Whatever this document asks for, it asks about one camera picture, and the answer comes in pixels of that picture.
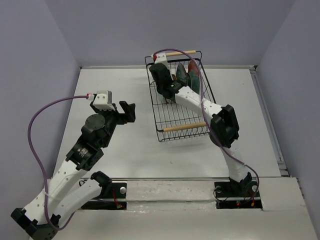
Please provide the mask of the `pale green plate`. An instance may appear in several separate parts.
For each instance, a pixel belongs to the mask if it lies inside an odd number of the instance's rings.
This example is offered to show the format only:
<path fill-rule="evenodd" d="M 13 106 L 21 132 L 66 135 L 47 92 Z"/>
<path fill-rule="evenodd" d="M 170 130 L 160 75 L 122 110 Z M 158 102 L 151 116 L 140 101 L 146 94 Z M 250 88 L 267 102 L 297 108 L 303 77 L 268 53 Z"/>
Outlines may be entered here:
<path fill-rule="evenodd" d="M 161 95 L 160 93 L 156 93 L 156 96 L 157 96 L 157 99 L 158 99 L 159 103 L 161 103 L 161 104 L 166 104 L 167 103 L 166 98 L 163 97 L 163 95 Z"/>

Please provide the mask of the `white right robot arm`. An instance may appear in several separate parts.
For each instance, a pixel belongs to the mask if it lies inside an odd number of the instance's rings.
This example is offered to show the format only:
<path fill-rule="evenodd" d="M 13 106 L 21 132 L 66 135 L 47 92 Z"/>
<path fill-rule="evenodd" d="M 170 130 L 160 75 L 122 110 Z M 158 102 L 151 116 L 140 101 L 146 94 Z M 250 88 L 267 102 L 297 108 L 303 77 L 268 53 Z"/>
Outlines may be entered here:
<path fill-rule="evenodd" d="M 203 76 L 199 66 L 195 68 L 187 72 L 179 64 L 172 75 L 163 63 L 155 63 L 149 71 L 160 95 L 202 116 L 210 140 L 221 149 L 228 167 L 229 181 L 222 192 L 244 196 L 256 171 L 241 159 L 237 146 L 240 127 L 235 110 L 229 104 L 221 106 L 205 98 Z"/>

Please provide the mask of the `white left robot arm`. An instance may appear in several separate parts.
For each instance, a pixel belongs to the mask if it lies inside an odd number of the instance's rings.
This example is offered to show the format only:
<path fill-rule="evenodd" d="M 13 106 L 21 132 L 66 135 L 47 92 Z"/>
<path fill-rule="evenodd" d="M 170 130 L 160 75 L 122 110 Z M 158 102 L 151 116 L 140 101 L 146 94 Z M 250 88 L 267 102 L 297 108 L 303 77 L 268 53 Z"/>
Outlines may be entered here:
<path fill-rule="evenodd" d="M 59 170 L 33 201 L 11 213 L 12 219 L 33 240 L 51 240 L 86 202 L 114 194 L 112 179 L 101 171 L 94 172 L 75 191 L 70 190 L 102 158 L 116 126 L 135 122 L 136 105 L 126 101 L 119 104 L 122 113 L 113 103 L 108 105 L 109 109 L 90 104 L 95 113 L 85 120 L 80 137 Z"/>

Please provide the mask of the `red teal flower plate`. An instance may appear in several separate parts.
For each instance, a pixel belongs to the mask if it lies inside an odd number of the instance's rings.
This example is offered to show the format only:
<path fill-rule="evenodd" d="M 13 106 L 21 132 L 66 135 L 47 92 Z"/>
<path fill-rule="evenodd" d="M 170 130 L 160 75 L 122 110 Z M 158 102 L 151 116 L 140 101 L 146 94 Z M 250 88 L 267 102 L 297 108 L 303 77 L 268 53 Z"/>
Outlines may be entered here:
<path fill-rule="evenodd" d="M 190 60 L 188 63 L 187 73 L 188 86 L 197 94 L 200 93 L 200 72 L 198 71 L 197 65 Z"/>

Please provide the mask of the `large dark teal plate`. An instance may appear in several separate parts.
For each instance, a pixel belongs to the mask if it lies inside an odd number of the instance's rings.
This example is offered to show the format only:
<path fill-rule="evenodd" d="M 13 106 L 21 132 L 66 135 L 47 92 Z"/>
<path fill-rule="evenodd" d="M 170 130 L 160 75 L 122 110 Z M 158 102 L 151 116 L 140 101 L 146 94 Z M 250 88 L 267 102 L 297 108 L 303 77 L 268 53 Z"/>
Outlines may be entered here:
<path fill-rule="evenodd" d="M 181 82 L 183 86 L 187 86 L 189 83 L 189 75 L 182 63 L 179 63 L 176 68 L 176 80 Z"/>

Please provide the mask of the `black wire dish rack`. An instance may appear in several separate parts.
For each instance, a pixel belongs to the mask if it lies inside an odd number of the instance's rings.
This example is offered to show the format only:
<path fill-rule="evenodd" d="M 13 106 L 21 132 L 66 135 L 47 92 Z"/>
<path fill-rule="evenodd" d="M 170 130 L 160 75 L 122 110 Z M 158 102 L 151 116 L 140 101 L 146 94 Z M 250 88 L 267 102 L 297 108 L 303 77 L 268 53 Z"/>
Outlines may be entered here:
<path fill-rule="evenodd" d="M 204 120 L 197 113 L 187 107 L 166 99 L 166 104 L 161 104 L 157 99 L 156 82 L 149 71 L 154 64 L 151 56 L 144 58 L 148 85 L 153 110 L 153 118 L 157 138 L 160 142 L 199 137 L 209 134 Z"/>

